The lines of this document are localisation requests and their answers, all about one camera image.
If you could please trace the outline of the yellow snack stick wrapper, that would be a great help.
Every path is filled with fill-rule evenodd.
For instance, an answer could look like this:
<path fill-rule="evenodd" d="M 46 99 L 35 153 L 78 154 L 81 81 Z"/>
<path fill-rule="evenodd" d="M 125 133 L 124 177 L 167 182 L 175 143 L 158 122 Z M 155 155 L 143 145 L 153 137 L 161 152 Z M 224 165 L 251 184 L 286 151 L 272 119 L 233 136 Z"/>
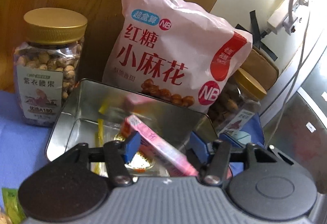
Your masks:
<path fill-rule="evenodd" d="M 107 108 L 108 106 L 103 104 L 99 109 L 99 113 L 104 115 Z M 102 147 L 104 145 L 104 120 L 102 118 L 97 120 L 97 128 L 95 139 L 96 147 Z M 103 162 L 97 162 L 93 168 L 93 172 L 99 176 L 105 176 L 105 164 Z"/>

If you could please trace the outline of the open metal tin box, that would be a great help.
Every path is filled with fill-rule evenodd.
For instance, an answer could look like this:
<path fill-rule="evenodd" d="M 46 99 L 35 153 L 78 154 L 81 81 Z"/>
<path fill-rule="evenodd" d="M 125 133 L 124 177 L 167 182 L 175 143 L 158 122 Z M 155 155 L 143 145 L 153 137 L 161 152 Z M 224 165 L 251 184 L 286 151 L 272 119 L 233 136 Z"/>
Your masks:
<path fill-rule="evenodd" d="M 95 147 L 100 119 L 109 133 L 107 139 L 113 139 L 124 119 L 132 114 L 183 152 L 197 170 L 201 169 L 201 163 L 188 143 L 191 133 L 205 143 L 217 139 L 206 114 L 83 79 L 64 103 L 54 124 L 45 148 L 48 160 L 55 160 L 78 143 Z"/>

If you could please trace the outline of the gold lid cashew jar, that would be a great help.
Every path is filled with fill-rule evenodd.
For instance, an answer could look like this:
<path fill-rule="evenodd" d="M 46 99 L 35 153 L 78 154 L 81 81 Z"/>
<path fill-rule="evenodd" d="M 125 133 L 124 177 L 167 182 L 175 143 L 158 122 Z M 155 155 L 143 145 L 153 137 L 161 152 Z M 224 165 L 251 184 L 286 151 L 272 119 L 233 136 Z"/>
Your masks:
<path fill-rule="evenodd" d="M 26 38 L 13 55 L 18 103 L 28 124 L 52 126 L 76 84 L 87 19 L 53 7 L 23 19 Z"/>

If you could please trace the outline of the green vegetable snack packet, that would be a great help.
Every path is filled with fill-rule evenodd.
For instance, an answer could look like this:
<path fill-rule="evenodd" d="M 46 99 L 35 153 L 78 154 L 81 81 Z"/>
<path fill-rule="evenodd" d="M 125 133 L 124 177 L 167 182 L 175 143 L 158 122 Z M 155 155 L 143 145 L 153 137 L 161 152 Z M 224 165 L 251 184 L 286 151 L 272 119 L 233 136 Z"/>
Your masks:
<path fill-rule="evenodd" d="M 26 219 L 22 206 L 18 201 L 18 190 L 10 188 L 2 188 L 2 197 L 4 209 L 11 220 L 11 223 L 19 224 Z"/>

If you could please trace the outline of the gold wrapped candy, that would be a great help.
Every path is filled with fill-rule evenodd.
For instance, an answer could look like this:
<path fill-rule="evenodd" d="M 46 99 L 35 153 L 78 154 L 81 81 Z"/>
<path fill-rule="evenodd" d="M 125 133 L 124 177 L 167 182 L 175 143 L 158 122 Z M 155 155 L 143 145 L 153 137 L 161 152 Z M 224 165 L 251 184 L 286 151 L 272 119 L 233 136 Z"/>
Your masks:
<path fill-rule="evenodd" d="M 135 172 L 143 173 L 147 170 L 150 170 L 155 165 L 155 162 L 147 158 L 141 151 L 138 151 L 133 159 L 125 164 L 125 167 L 129 170 L 133 170 Z"/>

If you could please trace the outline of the gold lid pecan jar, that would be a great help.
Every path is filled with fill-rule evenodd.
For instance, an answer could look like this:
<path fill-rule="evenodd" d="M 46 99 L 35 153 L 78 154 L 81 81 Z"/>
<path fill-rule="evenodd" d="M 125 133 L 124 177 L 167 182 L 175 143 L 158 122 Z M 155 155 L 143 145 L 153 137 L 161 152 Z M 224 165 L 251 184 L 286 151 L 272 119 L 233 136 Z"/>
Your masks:
<path fill-rule="evenodd" d="M 256 114 L 267 92 L 244 69 L 238 69 L 227 81 L 208 116 L 216 134 L 234 136 Z"/>

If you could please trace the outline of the blue printed cloth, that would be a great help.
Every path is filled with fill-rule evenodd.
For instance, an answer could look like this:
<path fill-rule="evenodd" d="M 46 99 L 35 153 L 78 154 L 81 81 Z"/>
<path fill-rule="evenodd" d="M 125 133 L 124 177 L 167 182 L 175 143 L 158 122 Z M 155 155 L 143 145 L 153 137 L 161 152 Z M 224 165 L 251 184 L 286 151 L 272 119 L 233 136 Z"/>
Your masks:
<path fill-rule="evenodd" d="M 1 188 L 17 189 L 30 174 L 47 164 L 45 147 L 51 128 L 26 124 L 15 94 L 1 91 Z"/>

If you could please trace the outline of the pink twisted dough snack bag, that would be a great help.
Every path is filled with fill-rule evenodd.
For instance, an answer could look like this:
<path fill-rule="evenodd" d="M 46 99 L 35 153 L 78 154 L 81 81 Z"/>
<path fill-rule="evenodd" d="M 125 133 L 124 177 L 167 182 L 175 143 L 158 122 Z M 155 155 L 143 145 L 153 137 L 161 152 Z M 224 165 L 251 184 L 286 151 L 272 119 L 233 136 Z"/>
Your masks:
<path fill-rule="evenodd" d="M 121 0 L 103 83 L 205 113 L 252 50 L 252 35 L 184 0 Z"/>

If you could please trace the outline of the pink snack bar packet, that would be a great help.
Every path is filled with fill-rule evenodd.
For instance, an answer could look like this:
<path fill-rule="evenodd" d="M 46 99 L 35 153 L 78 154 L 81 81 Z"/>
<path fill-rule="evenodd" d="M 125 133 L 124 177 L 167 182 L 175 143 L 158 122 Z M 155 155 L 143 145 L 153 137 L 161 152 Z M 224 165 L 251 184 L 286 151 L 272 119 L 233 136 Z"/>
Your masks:
<path fill-rule="evenodd" d="M 137 116 L 130 115 L 122 123 L 121 134 L 129 137 L 133 132 L 140 134 L 139 150 L 165 167 L 170 176 L 198 175 L 198 171 L 188 162 L 186 155 L 157 135 Z"/>

